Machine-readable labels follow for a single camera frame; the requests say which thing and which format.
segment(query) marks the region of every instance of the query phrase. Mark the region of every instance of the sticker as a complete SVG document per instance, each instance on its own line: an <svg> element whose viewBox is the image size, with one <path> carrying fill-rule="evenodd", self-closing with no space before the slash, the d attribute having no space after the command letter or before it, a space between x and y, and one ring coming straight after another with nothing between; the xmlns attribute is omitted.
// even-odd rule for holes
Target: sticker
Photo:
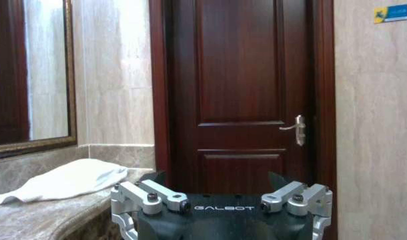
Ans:
<svg viewBox="0 0 407 240"><path fill-rule="evenodd" d="M373 9L373 23L407 20L407 4Z"/></svg>

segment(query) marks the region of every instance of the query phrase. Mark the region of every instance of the door trim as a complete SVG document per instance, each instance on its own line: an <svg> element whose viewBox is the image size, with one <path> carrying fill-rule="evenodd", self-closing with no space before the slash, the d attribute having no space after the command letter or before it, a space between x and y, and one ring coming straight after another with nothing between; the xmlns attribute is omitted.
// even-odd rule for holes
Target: door trim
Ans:
<svg viewBox="0 0 407 240"><path fill-rule="evenodd" d="M165 171L170 184L170 137L166 38L169 35L168 0L149 0L150 73L154 128L156 169ZM313 96L314 96L314 181L334 193L332 224L325 239L337 239L336 210L336 98L334 98L334 31L333 0L312 0Z"/></svg>

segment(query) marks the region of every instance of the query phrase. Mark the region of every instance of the silver door handle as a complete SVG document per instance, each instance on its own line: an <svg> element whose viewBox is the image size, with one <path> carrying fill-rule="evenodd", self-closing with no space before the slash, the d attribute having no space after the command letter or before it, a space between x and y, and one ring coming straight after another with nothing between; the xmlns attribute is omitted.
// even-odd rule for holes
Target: silver door handle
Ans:
<svg viewBox="0 0 407 240"><path fill-rule="evenodd" d="M281 131L286 131L290 129L294 129L296 144L298 146L302 146L305 143L305 123L304 123L304 117L301 115L297 115L294 117L294 124L292 126L278 127L278 130Z"/></svg>

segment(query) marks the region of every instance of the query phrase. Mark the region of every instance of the wall tile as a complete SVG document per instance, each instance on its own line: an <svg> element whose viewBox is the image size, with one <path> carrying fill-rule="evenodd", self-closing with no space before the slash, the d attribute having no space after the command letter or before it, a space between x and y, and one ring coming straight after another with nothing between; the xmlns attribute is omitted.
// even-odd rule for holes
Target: wall tile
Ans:
<svg viewBox="0 0 407 240"><path fill-rule="evenodd" d="M407 240L407 21L373 24L396 4L333 4L340 240Z"/></svg>
<svg viewBox="0 0 407 240"><path fill-rule="evenodd" d="M148 0L84 0L80 7L78 143L153 144Z"/></svg>
<svg viewBox="0 0 407 240"><path fill-rule="evenodd" d="M89 145L89 158L128 168L156 169L152 145Z"/></svg>
<svg viewBox="0 0 407 240"><path fill-rule="evenodd" d="M88 92L88 140L92 144L153 144L152 89Z"/></svg>
<svg viewBox="0 0 407 240"><path fill-rule="evenodd" d="M76 132L77 144L88 143L86 125L86 76L82 36L82 1L72 1L72 31L73 31L73 62L74 62L74 90L76 90Z"/></svg>

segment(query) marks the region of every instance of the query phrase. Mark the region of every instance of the bolt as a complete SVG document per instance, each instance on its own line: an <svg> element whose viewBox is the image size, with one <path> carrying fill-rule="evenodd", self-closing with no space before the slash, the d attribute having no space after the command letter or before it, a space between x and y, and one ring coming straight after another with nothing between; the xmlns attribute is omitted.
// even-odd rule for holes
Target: bolt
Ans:
<svg viewBox="0 0 407 240"><path fill-rule="evenodd" d="M157 201L157 193L156 192L150 192L149 194L146 194L146 200L153 203Z"/></svg>
<svg viewBox="0 0 407 240"><path fill-rule="evenodd" d="M264 213L268 213L269 210L270 210L270 207L269 207L265 203L261 203L261 204L258 205L258 208L261 209L261 211L262 211Z"/></svg>
<svg viewBox="0 0 407 240"><path fill-rule="evenodd" d="M192 208L192 205L190 205L190 202L188 200L184 200L180 202L180 205L178 205L178 212L181 214L185 214Z"/></svg>
<svg viewBox="0 0 407 240"><path fill-rule="evenodd" d="M294 194L294 195L292 196L292 200L293 200L296 203L302 203L302 200L304 200L302 195Z"/></svg>

